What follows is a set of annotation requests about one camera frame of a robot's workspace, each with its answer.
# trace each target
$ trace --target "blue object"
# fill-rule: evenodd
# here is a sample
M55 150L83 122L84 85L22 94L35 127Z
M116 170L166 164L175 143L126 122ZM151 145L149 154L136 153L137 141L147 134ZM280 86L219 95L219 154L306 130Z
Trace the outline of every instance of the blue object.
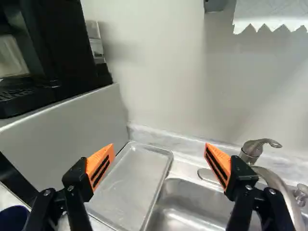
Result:
M3 231L22 231L29 211L21 205L8 207L0 212L0 227Z

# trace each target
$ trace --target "faucet handle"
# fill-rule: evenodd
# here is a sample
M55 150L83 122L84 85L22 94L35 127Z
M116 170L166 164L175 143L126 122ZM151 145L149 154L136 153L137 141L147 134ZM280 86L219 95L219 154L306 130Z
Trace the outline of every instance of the faucet handle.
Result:
M304 207L308 198L308 186L305 184L297 184L297 189L293 191L296 203L300 207Z
M253 165L263 152L263 145L268 143L273 148L281 148L282 145L272 139L251 140L244 143L239 157L247 164Z

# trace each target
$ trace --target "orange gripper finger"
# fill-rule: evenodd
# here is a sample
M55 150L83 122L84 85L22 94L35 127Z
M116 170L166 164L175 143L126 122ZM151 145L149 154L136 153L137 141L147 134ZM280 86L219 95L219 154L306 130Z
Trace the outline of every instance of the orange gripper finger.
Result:
M92 190L97 188L106 170L115 159L114 145L109 144L87 158L86 173L89 177Z
M209 143L205 144L204 157L221 186L226 190L231 174L231 157Z

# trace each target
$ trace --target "sink basin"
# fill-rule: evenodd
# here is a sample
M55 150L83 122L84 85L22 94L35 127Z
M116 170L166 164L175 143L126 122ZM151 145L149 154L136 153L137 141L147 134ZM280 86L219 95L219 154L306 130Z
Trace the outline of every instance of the sink basin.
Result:
M233 205L222 192L182 179L167 179L146 230L224 231ZM250 230L261 230L256 213Z

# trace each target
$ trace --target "screw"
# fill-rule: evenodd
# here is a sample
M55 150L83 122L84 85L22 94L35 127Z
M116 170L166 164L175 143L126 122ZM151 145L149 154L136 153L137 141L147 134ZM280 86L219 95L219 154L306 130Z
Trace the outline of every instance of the screw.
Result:
M273 189L269 189L269 192L270 192L270 194L272 194L272 195L275 195L275 194L276 194L275 190L273 190Z
M73 185L71 185L71 186L69 186L68 188L67 188L67 190L70 192L70 191L72 191L74 189L74 186Z
M50 194L50 190L49 189L47 189L45 192L44 192L44 196L48 196Z
M245 187L246 187L248 190L252 190L252 187L251 187L249 184L247 184Z

